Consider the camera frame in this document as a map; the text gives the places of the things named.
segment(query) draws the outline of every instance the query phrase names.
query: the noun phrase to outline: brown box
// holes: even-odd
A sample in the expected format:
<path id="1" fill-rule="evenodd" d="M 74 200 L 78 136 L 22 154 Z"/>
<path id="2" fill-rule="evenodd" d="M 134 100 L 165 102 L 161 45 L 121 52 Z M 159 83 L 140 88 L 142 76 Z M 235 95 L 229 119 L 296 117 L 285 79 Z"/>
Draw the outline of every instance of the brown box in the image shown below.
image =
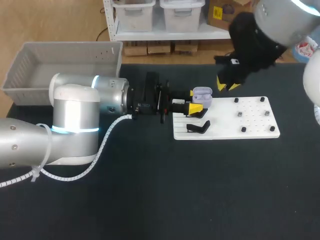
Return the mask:
<path id="1" fill-rule="evenodd" d="M 198 51 L 197 40 L 180 40 L 174 43 L 175 54 L 194 55 Z"/>
<path id="2" fill-rule="evenodd" d="M 147 41 L 126 41 L 123 43 L 123 52 L 125 56 L 146 56 Z"/>
<path id="3" fill-rule="evenodd" d="M 170 41 L 148 41 L 148 54 L 170 54 Z"/>
<path id="4" fill-rule="evenodd" d="M 229 25 L 241 12 L 252 12 L 259 0 L 210 0 L 208 24 L 229 30 Z"/>

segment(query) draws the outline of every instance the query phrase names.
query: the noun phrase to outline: white plastic board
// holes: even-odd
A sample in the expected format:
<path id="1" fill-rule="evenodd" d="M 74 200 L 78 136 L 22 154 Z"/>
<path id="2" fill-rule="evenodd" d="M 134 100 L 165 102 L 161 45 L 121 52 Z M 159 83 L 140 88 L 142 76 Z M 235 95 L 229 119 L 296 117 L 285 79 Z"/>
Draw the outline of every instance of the white plastic board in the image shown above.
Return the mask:
<path id="1" fill-rule="evenodd" d="M 184 103 L 174 99 L 173 103 Z M 204 134 L 188 132 L 187 124 L 202 127 L 210 120 L 210 127 Z M 202 119 L 173 113 L 173 134 L 176 140 L 227 140 L 227 139 L 274 139 L 280 131 L 269 100 L 261 96 L 213 98 L 211 107 Z"/>

